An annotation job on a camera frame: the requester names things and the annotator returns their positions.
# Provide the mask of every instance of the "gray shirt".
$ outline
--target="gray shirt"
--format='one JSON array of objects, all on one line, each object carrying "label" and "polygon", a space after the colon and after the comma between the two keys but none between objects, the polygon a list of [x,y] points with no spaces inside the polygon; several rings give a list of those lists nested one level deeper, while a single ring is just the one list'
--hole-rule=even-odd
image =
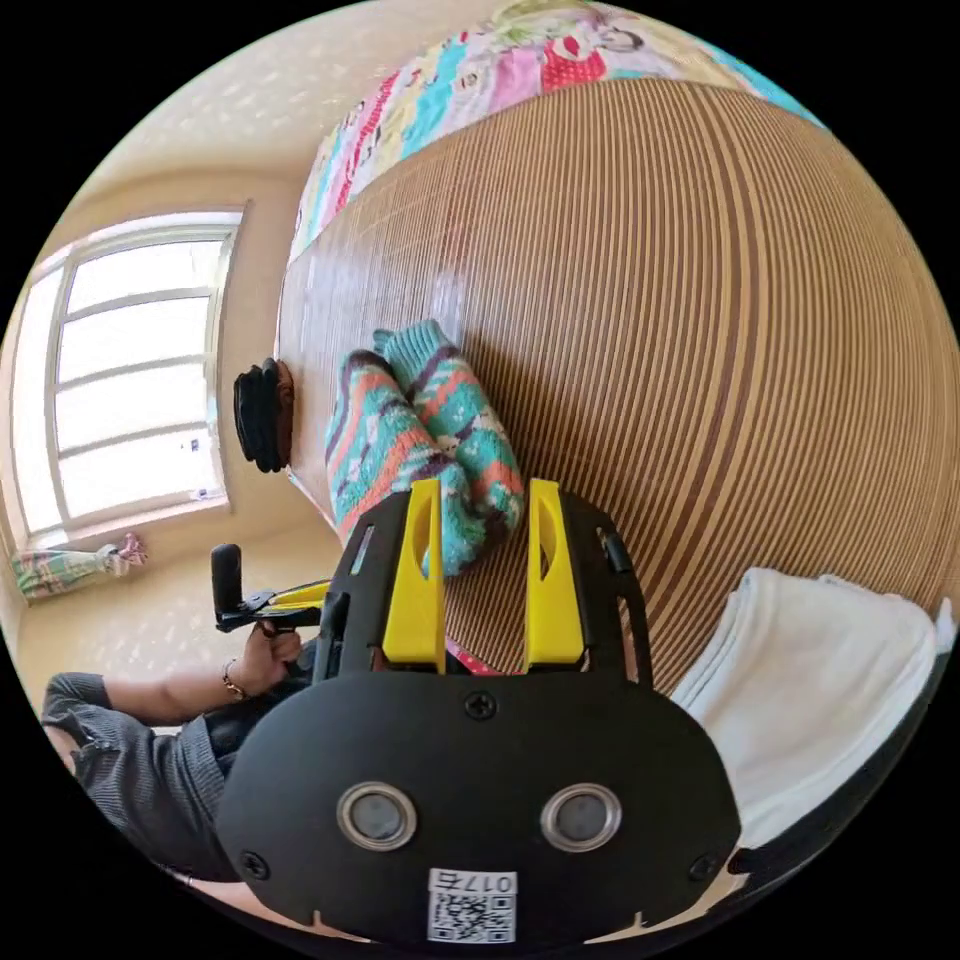
[{"label": "gray shirt", "polygon": [[40,719],[77,742],[77,781],[142,854],[202,880],[239,879],[214,828],[224,779],[203,717],[158,734],[111,707],[102,677],[60,673]]}]

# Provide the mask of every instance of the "striped mat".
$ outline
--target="striped mat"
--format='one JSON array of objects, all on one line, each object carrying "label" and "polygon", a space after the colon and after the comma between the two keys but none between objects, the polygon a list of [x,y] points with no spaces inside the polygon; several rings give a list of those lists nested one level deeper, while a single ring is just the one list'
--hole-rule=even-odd
[{"label": "striped mat", "polygon": [[[756,97],[619,80],[401,162],[291,264],[292,468],[328,504],[343,354],[436,317],[526,476],[619,525],[669,691],[750,566],[960,608],[960,350],[895,212],[825,130]],[[447,591],[520,664],[523,537]]]}]

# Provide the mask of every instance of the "person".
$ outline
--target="person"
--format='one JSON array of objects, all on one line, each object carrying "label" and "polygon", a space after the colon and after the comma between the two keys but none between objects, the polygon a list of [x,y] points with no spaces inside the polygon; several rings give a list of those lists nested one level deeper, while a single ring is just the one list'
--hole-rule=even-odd
[{"label": "person", "polygon": [[[155,680],[58,673],[40,722],[67,770],[104,817],[157,866],[236,910],[303,927],[267,909],[221,848],[215,818],[233,760],[270,709],[312,681],[316,641],[258,623],[222,667]],[[176,727],[175,735],[154,727]]]}]

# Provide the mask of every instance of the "yellow plastic part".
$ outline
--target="yellow plastic part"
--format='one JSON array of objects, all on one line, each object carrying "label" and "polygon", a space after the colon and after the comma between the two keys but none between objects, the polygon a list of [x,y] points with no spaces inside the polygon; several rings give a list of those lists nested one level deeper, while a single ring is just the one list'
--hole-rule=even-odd
[{"label": "yellow plastic part", "polygon": [[[429,550],[429,569],[423,573]],[[446,672],[443,631],[443,553],[440,479],[418,480],[410,490],[403,545],[397,561],[383,655],[393,666],[431,664]]]},{"label": "yellow plastic part", "polygon": [[291,610],[303,610],[305,607],[322,607],[327,590],[330,589],[329,580],[320,580],[317,583],[306,583],[302,587],[284,590],[274,594],[273,599],[263,611],[266,613],[287,613]]},{"label": "yellow plastic part", "polygon": [[530,483],[529,544],[524,669],[575,664],[583,655],[583,630],[560,488],[549,480]]}]

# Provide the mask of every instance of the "screw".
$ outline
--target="screw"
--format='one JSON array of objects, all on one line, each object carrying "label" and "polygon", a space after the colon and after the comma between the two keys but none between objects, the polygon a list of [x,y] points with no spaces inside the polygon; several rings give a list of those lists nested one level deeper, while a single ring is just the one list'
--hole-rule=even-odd
[{"label": "screw", "polygon": [[463,707],[471,720],[489,720],[497,712],[497,701],[489,693],[478,691],[467,695]]},{"label": "screw", "polygon": [[244,850],[240,854],[240,868],[251,880],[266,880],[270,876],[267,861],[252,850]]},{"label": "screw", "polygon": [[715,857],[712,853],[705,853],[702,857],[693,861],[688,876],[691,880],[707,880],[713,876],[719,865],[720,859],[718,857]]}]

